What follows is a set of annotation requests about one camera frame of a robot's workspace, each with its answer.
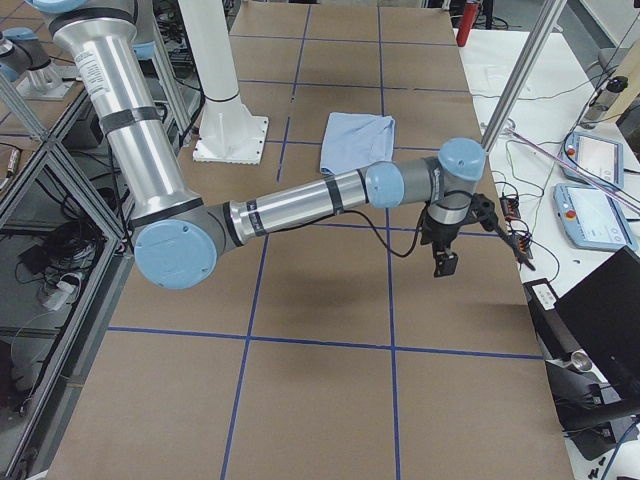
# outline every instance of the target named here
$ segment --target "white table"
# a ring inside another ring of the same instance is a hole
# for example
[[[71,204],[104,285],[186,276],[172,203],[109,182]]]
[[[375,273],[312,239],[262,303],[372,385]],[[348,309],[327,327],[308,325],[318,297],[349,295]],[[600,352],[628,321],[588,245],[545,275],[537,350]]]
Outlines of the white table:
[[[486,97],[500,95],[526,38],[526,32],[472,30],[466,46],[460,49],[469,88],[475,94],[474,107],[481,124],[489,122],[498,102],[498,98]],[[560,142],[593,93],[591,82],[588,82],[586,74],[564,37],[554,33],[533,68],[520,98],[554,96],[574,87],[578,88],[553,99],[519,100],[510,115],[515,122],[515,130],[535,143]],[[633,152],[615,123],[600,123],[594,130],[588,132],[621,142],[624,145],[625,168],[640,169]],[[490,152],[491,168],[496,171],[494,180],[496,182],[505,180],[502,175],[504,174],[506,181],[514,184],[520,195],[527,193],[539,195],[540,189],[514,178],[505,147],[508,140],[507,137],[501,137]],[[543,148],[555,154],[560,147],[559,144],[548,144],[543,145]],[[533,239],[551,250],[560,260],[560,272],[552,285],[558,295],[562,296],[609,258],[611,253],[577,249],[565,235],[556,214],[553,187],[558,183],[574,182],[563,175],[559,166],[553,167],[552,160],[515,142],[509,143],[509,150],[516,176],[536,185],[547,184],[540,202],[532,196],[524,196],[520,199],[520,213],[529,227],[534,229]],[[624,181],[625,190],[640,197],[640,176],[625,174]],[[497,188],[498,192],[501,192],[502,185],[498,184]],[[512,193],[512,190],[505,187],[505,192]],[[538,219],[535,222],[538,204]],[[623,210],[629,218],[638,217],[627,209],[623,208]],[[634,234],[640,236],[640,225],[632,223],[631,226]],[[537,245],[532,246],[532,253],[536,271],[523,267],[520,273],[522,281],[553,278],[557,267],[551,255]],[[597,465],[599,459],[593,462],[586,461],[573,442],[567,441],[567,449],[576,479],[586,479],[591,469],[599,466]],[[623,474],[640,476],[640,441],[628,442],[620,449],[607,479],[611,480],[616,478],[616,475]]]

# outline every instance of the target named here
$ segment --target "black cable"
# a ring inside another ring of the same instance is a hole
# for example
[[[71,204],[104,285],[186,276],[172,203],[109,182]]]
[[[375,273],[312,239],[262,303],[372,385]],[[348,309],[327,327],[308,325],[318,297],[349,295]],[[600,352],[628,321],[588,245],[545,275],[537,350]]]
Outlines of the black cable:
[[[108,163],[100,160],[97,155],[94,155],[92,153],[83,152],[82,150],[69,150],[69,153],[73,153],[75,155],[84,155],[85,157],[90,158],[91,160],[95,161],[96,163],[99,163],[100,165],[102,165],[107,170],[111,171],[111,165],[109,165]]]
[[[42,189],[42,191],[49,197],[51,200],[56,202],[58,205],[62,206],[62,200],[56,198],[48,189],[44,186],[44,184],[40,181],[40,179],[36,178],[36,184]]]
[[[131,253],[133,253],[133,242],[131,241],[131,235],[129,235],[129,227],[127,225],[127,220],[124,217],[124,209],[122,208],[122,201],[120,200],[120,190],[118,189],[118,179],[116,177],[116,167],[113,161],[113,150],[111,150],[111,145],[108,146],[108,152],[107,157],[109,158],[109,166],[111,167],[111,182],[113,183],[113,192],[116,197],[116,208],[118,209],[118,216],[122,222],[122,229],[124,230],[124,237],[127,241],[127,246]]]
[[[556,266],[557,266],[556,267],[556,274],[553,276],[553,278],[551,280],[549,280],[549,283],[553,283],[558,278],[558,275],[560,275],[560,260],[558,260],[558,257],[556,256],[555,253],[553,253],[551,250],[549,250],[547,247],[545,247],[541,243],[538,243],[533,239],[531,239],[531,243],[533,243],[534,245],[537,245],[540,248],[542,248],[543,250],[547,251],[547,253],[549,253],[549,255],[551,255],[553,257],[553,259],[556,261]]]
[[[414,231],[414,235],[413,235],[413,240],[411,241],[411,246],[409,247],[409,249],[406,252],[400,253],[400,252],[396,252],[395,250],[393,250],[388,244],[387,242],[382,238],[382,236],[380,235],[380,233],[378,233],[378,227],[375,226],[375,224],[373,223],[373,221],[371,221],[371,219],[364,213],[358,211],[358,210],[345,210],[343,213],[350,213],[350,214],[354,214],[354,215],[358,215],[360,217],[362,217],[365,222],[367,222],[367,224],[369,225],[369,227],[371,227],[371,230],[373,230],[373,233],[375,233],[376,237],[378,238],[378,240],[380,241],[380,243],[382,243],[382,246],[385,248],[385,250],[387,250],[390,254],[398,257],[398,258],[407,258],[409,255],[411,255],[413,253],[413,251],[416,248],[416,245],[418,244],[418,235],[420,234],[420,232],[422,231],[422,222],[424,220],[424,216],[427,213],[427,206],[425,206],[422,211],[420,212],[420,216],[418,217],[418,223],[416,225],[415,231]],[[280,230],[278,230],[277,232],[274,233],[278,233],[278,232],[290,232],[292,230],[298,230],[300,228],[303,227],[308,227],[309,225],[314,225],[318,222],[322,222],[323,220],[327,220],[329,218],[334,217],[335,215],[325,215],[324,217],[318,218],[316,220],[312,220],[310,222],[306,222],[300,225],[296,225],[294,227],[288,227],[288,228],[282,228]]]
[[[607,462],[607,466],[605,467],[604,472],[602,472],[602,478],[600,480],[605,480],[607,478],[607,473],[609,473],[609,470],[613,465],[613,461],[615,460],[616,456],[618,455],[618,452],[620,451],[620,447],[622,447],[622,444],[625,442],[627,437],[631,434],[631,432],[634,430],[634,428],[638,424],[640,424],[640,416],[636,417],[635,421],[631,425],[629,425],[629,428],[627,428],[625,432],[622,434],[622,436],[620,437],[620,441],[616,444],[616,448],[613,449],[611,458],[609,458],[609,462]]]
[[[602,77],[602,75],[603,75],[604,73],[605,73],[605,72],[603,72],[603,73],[601,73],[601,74],[599,74],[599,75],[594,75],[593,77],[591,77],[591,78],[587,79],[587,81],[582,82],[580,85],[577,85],[577,86],[575,86],[575,87],[573,87],[573,88],[570,88],[569,90],[563,90],[562,92],[558,92],[558,93],[555,93],[555,94],[553,94],[553,95],[549,95],[549,96],[542,96],[542,97],[534,97],[534,98],[518,98],[517,100],[518,100],[518,101],[521,101],[521,100],[522,100],[522,101],[551,100],[551,99],[553,99],[553,98],[559,97],[560,95],[564,95],[564,94],[566,94],[566,93],[571,93],[571,92],[573,92],[573,91],[575,91],[575,90],[579,89],[580,87],[582,87],[582,86],[584,86],[584,85],[587,85],[587,84],[591,83],[591,81],[592,81],[592,80],[595,80],[597,77]],[[472,94],[471,94],[471,96],[472,96],[472,97],[482,97],[482,98],[500,98],[502,95],[483,95],[483,94],[481,94],[481,93],[472,93]]]
[[[6,143],[6,142],[0,142],[0,145],[4,145],[5,147],[11,147],[11,148],[15,148],[16,150],[18,150],[20,153],[22,153],[24,150],[22,148],[20,148],[17,145],[14,145],[13,143]]]
[[[59,60],[61,62],[65,62],[65,63],[70,63],[72,65],[76,64],[76,62],[74,62],[73,60],[67,60],[66,58],[60,58],[60,57],[54,57],[53,55],[49,55],[49,58],[53,58],[54,60]]]
[[[625,32],[625,34],[622,36],[622,40],[620,40],[620,43],[618,43],[618,46],[616,47],[616,49],[613,51],[613,55],[611,55],[611,58],[609,58],[609,61],[607,62],[607,64],[604,66],[604,68],[602,69],[603,73],[602,75],[604,75],[604,72],[607,70],[607,68],[609,68],[609,65],[611,64],[611,62],[613,61],[613,59],[615,58],[616,54],[618,53],[618,51],[620,50],[620,47],[622,46],[622,44],[624,43],[624,41],[627,39],[627,36],[629,35],[629,33],[631,32],[631,30],[633,29],[633,26],[636,24],[636,22],[638,21],[638,18],[640,18],[640,12],[638,12],[638,15],[636,15],[636,18],[633,19],[633,22],[631,22],[631,25],[629,25],[629,28],[627,29],[627,31]]]

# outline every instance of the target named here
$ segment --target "folded cloth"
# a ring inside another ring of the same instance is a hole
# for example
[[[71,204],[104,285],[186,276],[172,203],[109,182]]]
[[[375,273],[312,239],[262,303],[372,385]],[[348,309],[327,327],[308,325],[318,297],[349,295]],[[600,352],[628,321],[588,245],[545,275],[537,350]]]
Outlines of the folded cloth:
[[[338,175],[375,162],[390,162],[395,125],[390,116],[331,113],[322,141],[320,172]]]

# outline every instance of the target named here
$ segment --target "metal base plate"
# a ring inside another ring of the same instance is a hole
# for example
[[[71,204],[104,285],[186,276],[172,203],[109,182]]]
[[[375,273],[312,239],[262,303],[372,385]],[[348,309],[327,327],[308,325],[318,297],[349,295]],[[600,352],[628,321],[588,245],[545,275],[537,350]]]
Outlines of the metal base plate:
[[[225,162],[257,165],[262,159],[262,151],[264,149],[265,140],[267,138],[267,130],[269,128],[268,117],[253,117],[260,122],[260,130],[262,134],[259,137],[247,139],[247,141],[238,148],[232,149],[226,155],[219,153],[220,146],[215,138],[201,138],[196,144],[193,151],[193,159],[197,162]]]
[[[78,73],[78,68],[76,66],[68,66],[68,67],[60,67],[56,65],[56,71],[60,75],[61,78],[76,78]],[[31,82],[28,78],[22,80],[16,90],[20,94],[22,98],[25,100],[62,100],[71,87],[73,87],[75,82],[66,81],[62,82],[59,87],[54,88],[53,90],[49,90],[48,92],[40,92],[31,86]]]

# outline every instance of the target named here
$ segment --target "robotic arm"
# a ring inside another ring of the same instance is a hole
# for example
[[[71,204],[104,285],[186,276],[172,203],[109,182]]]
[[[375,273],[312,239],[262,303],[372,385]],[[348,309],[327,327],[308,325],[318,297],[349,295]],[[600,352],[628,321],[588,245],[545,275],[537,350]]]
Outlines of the robotic arm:
[[[433,246],[436,276],[455,271],[451,243],[461,226],[497,227],[493,204],[474,195],[486,153],[468,139],[447,142],[437,158],[377,163],[248,202],[205,207],[185,184],[132,48],[144,31],[140,19],[152,19],[150,1],[26,1],[44,13],[54,42],[80,70],[135,200],[136,263],[157,285],[189,288],[211,274],[220,255],[253,237],[365,203],[428,203],[421,243]]]

